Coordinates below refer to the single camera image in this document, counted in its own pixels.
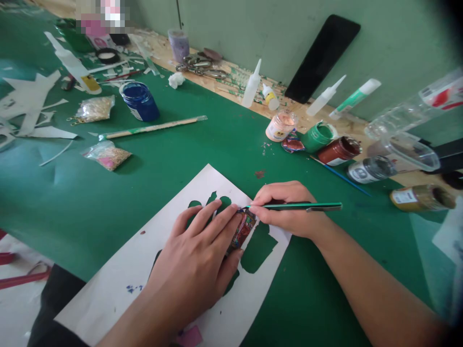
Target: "cotton ball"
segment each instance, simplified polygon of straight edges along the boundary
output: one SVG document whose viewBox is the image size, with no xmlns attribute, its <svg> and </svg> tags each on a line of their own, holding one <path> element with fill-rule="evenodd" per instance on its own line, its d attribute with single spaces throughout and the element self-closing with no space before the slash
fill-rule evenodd
<svg viewBox="0 0 463 347">
<path fill-rule="evenodd" d="M 185 77 L 183 77 L 181 72 L 176 72 L 169 77 L 169 85 L 174 89 L 177 89 L 177 87 L 182 85 L 183 82 L 185 82 Z"/>
</svg>

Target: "green cutting mat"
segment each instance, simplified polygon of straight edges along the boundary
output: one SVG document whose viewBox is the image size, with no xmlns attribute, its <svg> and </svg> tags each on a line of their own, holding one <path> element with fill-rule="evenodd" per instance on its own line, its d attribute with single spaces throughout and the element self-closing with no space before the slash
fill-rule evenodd
<svg viewBox="0 0 463 347">
<path fill-rule="evenodd" d="M 0 27 L 3 32 L 8 29 L 8 35 L 2 35 L 2 47 L 9 48 L 0 60 L 2 77 L 32 79 L 36 72 L 48 75 L 60 66 L 51 45 L 44 46 L 44 30 L 58 35 L 52 20 L 47 13 L 35 17 L 0 13 Z M 14 70 L 2 70 L 9 66 Z M 66 118 L 89 95 L 78 90 L 64 92 L 58 83 L 46 104 L 61 98 L 69 103 L 53 108 L 57 111 L 54 125 L 79 137 L 68 151 L 43 167 L 39 164 L 69 140 L 17 139 L 12 148 L 0 153 L 0 227 L 89 280 L 210 163 L 249 197 L 263 184 L 299 180 L 319 202 L 341 201 L 344 209 L 329 214 L 333 220 L 430 303 L 409 217 L 388 198 L 399 184 L 387 180 L 367 185 L 370 198 L 305 155 L 288 154 L 276 143 L 264 146 L 270 142 L 265 136 L 268 119 L 188 80 L 174 90 L 168 86 L 170 73 L 161 72 L 164 79 L 152 74 L 136 78 L 148 85 L 161 112 L 153 124 L 200 115 L 209 120 L 116 139 L 116 146 L 133 156 L 112 173 L 80 155 L 97 142 L 88 132 L 113 132 L 141 123 L 115 88 L 103 87 L 101 96 L 116 95 L 111 119 L 71 127 Z M 10 90 L 2 81 L 0 96 Z M 257 179 L 254 173 L 263 170 L 265 177 Z M 213 186 L 204 189 L 214 191 Z M 317 248 L 309 240 L 293 237 L 243 346 L 308 344 L 360 346 L 369 342 Z"/>
</svg>

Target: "blue paint jar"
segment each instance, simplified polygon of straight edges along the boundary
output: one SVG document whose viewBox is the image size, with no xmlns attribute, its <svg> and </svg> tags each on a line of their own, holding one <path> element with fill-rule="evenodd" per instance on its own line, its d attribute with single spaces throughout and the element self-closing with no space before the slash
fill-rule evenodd
<svg viewBox="0 0 463 347">
<path fill-rule="evenodd" d="M 152 121 L 159 118 L 159 110 L 148 87 L 140 82 L 127 82 L 119 88 L 127 106 L 138 120 Z"/>
</svg>

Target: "hand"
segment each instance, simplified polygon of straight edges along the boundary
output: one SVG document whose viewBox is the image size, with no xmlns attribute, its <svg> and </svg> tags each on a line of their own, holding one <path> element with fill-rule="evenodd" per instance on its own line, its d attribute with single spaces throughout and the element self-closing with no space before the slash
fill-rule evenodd
<svg viewBox="0 0 463 347">
<path fill-rule="evenodd" d="M 235 250 L 223 260 L 241 221 L 235 204 L 206 226 L 221 204 L 215 200 L 204 208 L 190 207 L 177 218 L 143 290 L 162 302 L 161 319 L 172 323 L 172 333 L 183 329 L 223 296 L 243 255 L 243 250 Z"/>
<path fill-rule="evenodd" d="M 317 202 L 301 182 L 271 183 L 263 186 L 251 203 L 252 206 L 249 210 L 259 217 L 263 223 L 280 227 L 296 236 L 312 239 L 315 243 L 318 240 L 317 236 L 324 232 L 324 229 L 334 225 L 324 212 L 306 212 L 305 210 L 271 211 L 261 207 L 271 200 Z"/>
</svg>

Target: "finger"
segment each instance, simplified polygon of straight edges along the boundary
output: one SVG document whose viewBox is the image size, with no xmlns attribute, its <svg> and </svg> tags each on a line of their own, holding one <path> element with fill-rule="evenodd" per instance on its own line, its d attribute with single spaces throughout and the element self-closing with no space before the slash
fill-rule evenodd
<svg viewBox="0 0 463 347">
<path fill-rule="evenodd" d="M 260 206 L 251 206 L 249 210 L 265 224 L 285 228 L 291 222 L 290 214 L 287 213 L 290 211 L 272 211 Z"/>
<path fill-rule="evenodd" d="M 216 215 L 216 217 L 209 223 L 208 226 L 202 232 L 202 235 L 208 240 L 209 243 L 215 240 L 216 236 L 222 231 L 222 229 L 228 224 L 233 216 L 238 211 L 236 204 L 231 204 L 225 210 Z"/>
<path fill-rule="evenodd" d="M 217 235 L 216 239 L 212 242 L 212 245 L 216 247 L 218 256 L 221 258 L 225 256 L 225 252 L 230 246 L 230 243 L 232 242 L 233 236 L 235 235 L 236 229 L 241 223 L 242 218 L 242 214 L 235 214 L 228 222 L 228 224 Z"/>
<path fill-rule="evenodd" d="M 202 208 L 202 206 L 194 206 L 189 207 L 185 211 L 183 211 L 175 220 L 170 235 L 178 236 L 183 234 L 185 232 L 185 228 L 187 227 L 188 220 L 195 214 L 197 214 Z"/>
<path fill-rule="evenodd" d="M 244 250 L 242 249 L 234 250 L 220 266 L 216 281 L 217 300 L 219 300 L 225 293 L 228 284 L 232 280 L 233 275 L 238 268 L 238 264 L 240 263 L 240 259 L 243 256 L 243 253 Z"/>
<path fill-rule="evenodd" d="M 291 184 L 293 184 L 293 181 L 265 185 L 257 192 L 256 197 L 251 204 L 262 206 L 272 199 L 287 200 L 290 198 L 292 193 L 291 189 L 288 189 L 288 185 Z"/>
<path fill-rule="evenodd" d="M 188 227 L 187 231 L 185 231 L 185 234 L 190 237 L 194 237 L 200 234 L 204 230 L 204 227 L 206 226 L 209 218 L 214 214 L 214 211 L 221 206 L 221 204 L 222 201 L 214 200 L 210 204 L 206 205 L 206 207 L 198 212 Z"/>
</svg>

